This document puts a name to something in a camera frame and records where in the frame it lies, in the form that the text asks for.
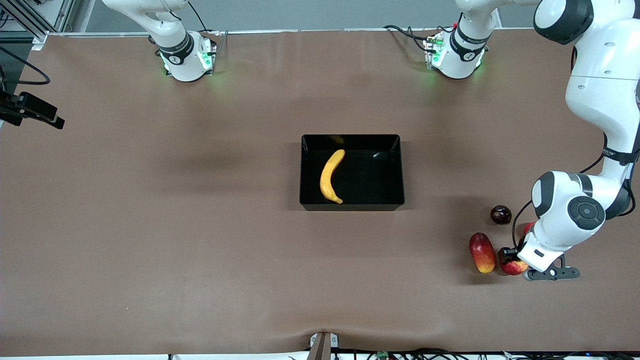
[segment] yellow banana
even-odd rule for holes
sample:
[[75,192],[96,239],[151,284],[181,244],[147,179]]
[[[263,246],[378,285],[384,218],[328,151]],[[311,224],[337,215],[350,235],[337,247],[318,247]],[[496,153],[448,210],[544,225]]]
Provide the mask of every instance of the yellow banana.
[[337,202],[338,204],[342,204],[342,199],[340,199],[333,190],[333,186],[331,185],[331,175],[335,171],[335,168],[338,167],[340,161],[344,158],[344,150],[340,149],[331,155],[331,158],[324,164],[324,169],[322,170],[322,175],[320,175],[320,191],[324,197],[328,200]]

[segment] brown table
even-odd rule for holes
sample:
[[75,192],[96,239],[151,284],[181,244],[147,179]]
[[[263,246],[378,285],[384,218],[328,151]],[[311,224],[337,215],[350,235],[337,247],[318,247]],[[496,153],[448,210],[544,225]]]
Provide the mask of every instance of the brown table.
[[[598,156],[564,103],[569,47],[497,31],[463,81],[382,32],[229,36],[196,83],[152,53],[50,37],[29,57],[52,83],[21,90],[67,125],[0,131],[1,355],[280,352],[319,330],[344,348],[637,350],[640,215],[569,251],[575,281],[480,275],[467,249],[477,231],[508,246],[489,208]],[[399,134],[406,205],[304,211],[307,133]]]

